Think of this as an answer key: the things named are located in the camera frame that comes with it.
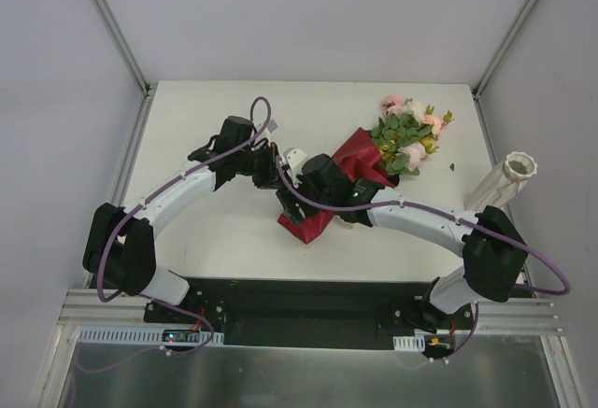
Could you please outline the artificial flower bouquet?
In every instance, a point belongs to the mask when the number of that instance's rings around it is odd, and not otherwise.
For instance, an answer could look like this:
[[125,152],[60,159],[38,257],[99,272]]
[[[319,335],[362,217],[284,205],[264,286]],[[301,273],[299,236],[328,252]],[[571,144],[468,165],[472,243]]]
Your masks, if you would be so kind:
[[381,154],[379,165],[388,176],[418,176],[421,164],[439,150],[438,139],[453,113],[440,115],[434,106],[398,95],[384,97],[379,107],[381,116],[370,131]]

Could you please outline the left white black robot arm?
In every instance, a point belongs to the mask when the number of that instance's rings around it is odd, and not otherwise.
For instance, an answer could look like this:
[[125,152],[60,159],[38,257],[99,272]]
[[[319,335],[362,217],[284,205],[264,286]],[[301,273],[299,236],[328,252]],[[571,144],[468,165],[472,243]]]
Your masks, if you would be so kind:
[[276,178],[276,125],[228,117],[207,145],[193,151],[178,171],[149,195],[124,206],[105,203],[93,214],[83,267],[93,274],[97,294],[110,302],[121,294],[165,302],[178,323],[191,321],[197,300],[190,282],[159,265],[155,241],[165,227],[198,200],[237,176],[252,176],[260,188]]

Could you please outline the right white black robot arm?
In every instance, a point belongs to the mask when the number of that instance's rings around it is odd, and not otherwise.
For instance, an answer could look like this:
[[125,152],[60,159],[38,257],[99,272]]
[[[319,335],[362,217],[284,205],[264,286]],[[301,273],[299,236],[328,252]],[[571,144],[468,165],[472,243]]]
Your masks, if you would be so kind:
[[460,267],[437,277],[420,301],[402,310],[413,327],[437,332],[463,306],[480,298],[507,302],[516,287],[528,252],[501,209],[447,212],[379,182],[352,180],[325,154],[309,159],[297,179],[287,161],[277,157],[274,164],[280,181],[277,196],[294,224],[302,226],[327,212],[347,223],[413,235],[462,259]]

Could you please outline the red wrapping paper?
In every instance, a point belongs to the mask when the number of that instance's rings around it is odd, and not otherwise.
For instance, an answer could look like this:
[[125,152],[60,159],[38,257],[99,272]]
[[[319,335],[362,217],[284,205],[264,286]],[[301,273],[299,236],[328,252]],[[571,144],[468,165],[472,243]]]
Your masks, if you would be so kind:
[[[367,178],[391,188],[399,184],[400,177],[389,176],[380,165],[381,153],[370,132],[363,128],[358,128],[338,148],[332,159],[351,180]],[[278,217],[278,224],[307,245],[324,232],[334,216],[330,211],[317,209],[313,217],[296,225],[288,216],[281,214]]]

